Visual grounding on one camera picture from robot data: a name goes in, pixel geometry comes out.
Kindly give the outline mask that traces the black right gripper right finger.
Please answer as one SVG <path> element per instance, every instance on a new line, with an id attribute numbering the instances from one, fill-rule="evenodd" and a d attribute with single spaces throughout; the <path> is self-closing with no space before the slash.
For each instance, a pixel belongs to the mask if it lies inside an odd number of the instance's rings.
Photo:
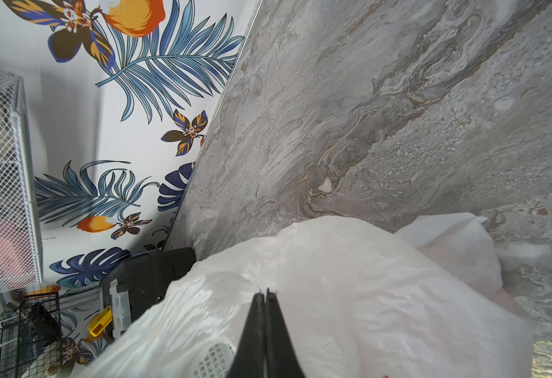
<path id="1" fill-rule="evenodd" d="M 305 377 L 301 365 L 297 360 L 277 295 L 267 290 L 264 305 L 267 377 Z"/>

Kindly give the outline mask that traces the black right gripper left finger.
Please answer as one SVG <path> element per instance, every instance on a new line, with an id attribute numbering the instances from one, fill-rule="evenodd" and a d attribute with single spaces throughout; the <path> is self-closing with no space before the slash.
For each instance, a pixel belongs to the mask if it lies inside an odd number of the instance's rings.
<path id="1" fill-rule="evenodd" d="M 265 296 L 253 296 L 240 343 L 227 378 L 262 378 L 265 375 Z"/>

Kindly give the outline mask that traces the white perforated plastic basket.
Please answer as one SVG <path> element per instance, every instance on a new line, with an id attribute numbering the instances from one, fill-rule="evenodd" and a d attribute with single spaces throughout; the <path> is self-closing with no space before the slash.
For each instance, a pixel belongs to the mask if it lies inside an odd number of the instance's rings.
<path id="1" fill-rule="evenodd" d="M 226 378 L 233 364 L 234 351 L 228 343 L 217 343 L 193 365 L 193 378 Z"/>

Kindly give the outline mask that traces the white plastic bag red print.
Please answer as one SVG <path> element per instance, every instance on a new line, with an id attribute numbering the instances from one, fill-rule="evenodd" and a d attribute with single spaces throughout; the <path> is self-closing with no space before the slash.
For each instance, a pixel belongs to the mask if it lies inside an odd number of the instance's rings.
<path id="1" fill-rule="evenodd" d="M 277 295 L 307 377 L 528 377 L 534 322 L 504 290 L 483 218 L 418 217 L 390 233 L 320 217 L 193 265 L 83 377 L 191 377 L 241 351 L 252 297 Z"/>

